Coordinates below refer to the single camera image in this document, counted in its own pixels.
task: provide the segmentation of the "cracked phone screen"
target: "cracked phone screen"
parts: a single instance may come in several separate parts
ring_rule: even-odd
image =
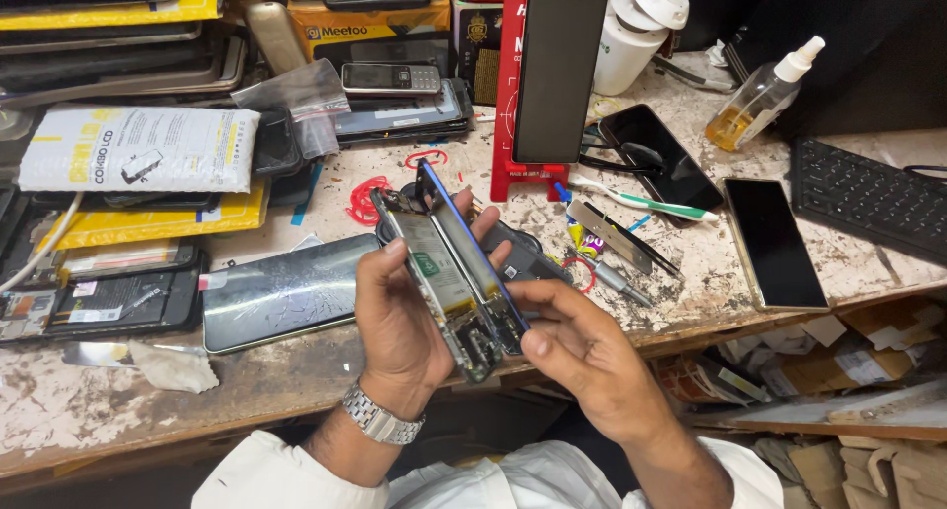
[[[355,308],[356,265],[378,247],[367,233],[211,273],[204,291],[207,351],[347,320]]]

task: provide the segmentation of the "man's right hand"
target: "man's right hand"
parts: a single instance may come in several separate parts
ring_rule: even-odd
[[[676,435],[667,400],[615,319],[558,280],[506,285],[521,311],[541,316],[530,321],[523,353],[576,396],[602,435],[633,451]]]

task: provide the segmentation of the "white cable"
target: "white cable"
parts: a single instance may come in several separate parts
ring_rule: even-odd
[[[19,282],[23,281],[23,278],[29,276],[33,273],[33,270],[36,269],[36,265],[40,264],[40,260],[49,253],[49,250],[52,250],[53,247],[63,238],[65,230],[69,227],[69,221],[72,220],[73,215],[76,214],[78,210],[78,205],[82,203],[82,198],[85,196],[84,191],[79,191],[76,193],[76,198],[73,198],[72,204],[69,205],[69,209],[66,210],[65,215],[60,219],[60,225],[56,228],[56,231],[49,236],[49,240],[46,241],[46,244],[42,246],[40,251],[36,252],[36,255],[33,256],[33,259],[27,263],[20,272],[16,273],[16,276],[9,279],[4,285],[0,285],[0,293],[6,293],[11,287],[17,285]]]

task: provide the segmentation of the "yellow liquid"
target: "yellow liquid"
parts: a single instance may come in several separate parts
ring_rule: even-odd
[[[717,115],[707,124],[704,135],[711,143],[720,148],[733,152],[737,150],[736,142],[743,135],[743,130],[753,122],[750,115],[743,113],[740,115],[740,109],[734,106],[728,106],[726,110]]]

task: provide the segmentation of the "screwdriver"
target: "screwdriver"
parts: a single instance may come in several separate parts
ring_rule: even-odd
[[[634,301],[645,306],[647,309],[651,309],[652,303],[648,297],[642,295],[632,287],[632,283],[629,282],[627,278],[622,276],[617,270],[611,268],[609,265],[605,264],[605,261],[596,261],[581,252],[577,252],[572,248],[569,249],[570,252],[576,255],[579,259],[585,261],[592,270],[595,272],[596,277],[599,280],[602,280],[606,285],[612,287],[616,291],[619,291],[621,294],[629,296],[634,299]]]

